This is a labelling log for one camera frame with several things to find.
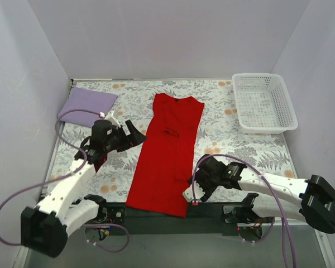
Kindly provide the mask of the red t shirt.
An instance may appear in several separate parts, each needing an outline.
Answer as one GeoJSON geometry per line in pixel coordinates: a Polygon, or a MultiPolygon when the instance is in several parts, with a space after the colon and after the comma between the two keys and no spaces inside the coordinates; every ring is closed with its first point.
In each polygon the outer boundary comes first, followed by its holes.
{"type": "Polygon", "coordinates": [[[194,148],[204,103],[193,97],[155,95],[154,116],[138,158],[126,206],[185,217],[183,191],[193,173],[194,148]]]}

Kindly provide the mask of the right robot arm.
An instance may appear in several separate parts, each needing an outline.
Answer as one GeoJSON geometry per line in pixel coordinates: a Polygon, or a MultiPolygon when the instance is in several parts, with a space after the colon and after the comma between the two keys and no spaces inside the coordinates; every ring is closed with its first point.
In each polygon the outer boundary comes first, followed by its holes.
{"type": "Polygon", "coordinates": [[[247,162],[232,157],[224,164],[217,155],[204,155],[183,192],[187,202],[206,202],[219,187],[247,191],[244,200],[227,214],[235,223],[267,217],[296,219],[327,234],[335,233],[335,189],[319,175],[293,179],[262,174],[247,162]]]}

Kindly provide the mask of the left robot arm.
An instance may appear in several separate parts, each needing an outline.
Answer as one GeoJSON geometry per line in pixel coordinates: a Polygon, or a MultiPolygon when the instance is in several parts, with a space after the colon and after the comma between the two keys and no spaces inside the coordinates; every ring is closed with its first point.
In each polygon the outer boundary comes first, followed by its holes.
{"type": "Polygon", "coordinates": [[[85,224],[105,230],[116,225],[115,215],[103,197],[88,194],[79,202],[76,198],[106,162],[108,153],[126,151],[146,140],[130,120],[126,126],[129,134],[111,119],[95,121],[90,136],[81,142],[74,156],[68,177],[33,208],[26,207],[21,213],[21,245],[57,257],[69,236],[85,224]]]}

